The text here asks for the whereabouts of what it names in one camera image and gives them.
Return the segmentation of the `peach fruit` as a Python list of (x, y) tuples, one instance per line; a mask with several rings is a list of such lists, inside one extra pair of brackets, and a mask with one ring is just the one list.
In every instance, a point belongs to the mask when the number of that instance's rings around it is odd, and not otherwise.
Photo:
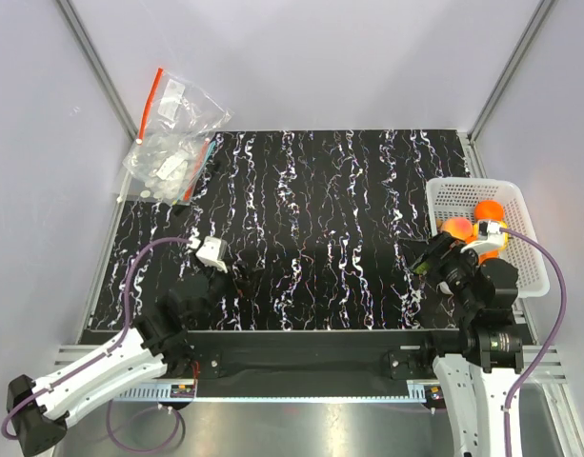
[(473, 236), (473, 224), (465, 217), (453, 217), (444, 221), (440, 230), (461, 241), (467, 241)]

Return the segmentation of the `clear zip bag orange zipper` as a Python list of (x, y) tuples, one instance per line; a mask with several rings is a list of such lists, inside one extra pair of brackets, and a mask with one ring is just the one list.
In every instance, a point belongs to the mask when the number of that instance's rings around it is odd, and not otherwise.
[(233, 112), (193, 82), (158, 68), (146, 100), (135, 143), (156, 134), (198, 137), (220, 129)]

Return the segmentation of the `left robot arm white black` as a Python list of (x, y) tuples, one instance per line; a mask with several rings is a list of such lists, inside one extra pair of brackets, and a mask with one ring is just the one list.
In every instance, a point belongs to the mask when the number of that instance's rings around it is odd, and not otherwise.
[(134, 383), (180, 377), (199, 368), (190, 331), (231, 296), (248, 297), (254, 276), (243, 268), (206, 268), (179, 280), (154, 308), (107, 343), (47, 376), (26, 374), (8, 384), (3, 435), (23, 455), (37, 456), (63, 440), (70, 427)]

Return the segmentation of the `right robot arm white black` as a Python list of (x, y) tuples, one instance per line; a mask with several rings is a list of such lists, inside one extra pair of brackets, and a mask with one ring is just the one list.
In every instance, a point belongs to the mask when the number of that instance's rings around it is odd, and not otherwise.
[(461, 311), (457, 334), (430, 335), (418, 356), (422, 371), (443, 390), (454, 455), (520, 454), (517, 382), (525, 365), (513, 312), (517, 269), (499, 258), (481, 261), (441, 232), (411, 270), (431, 284), (445, 284)]

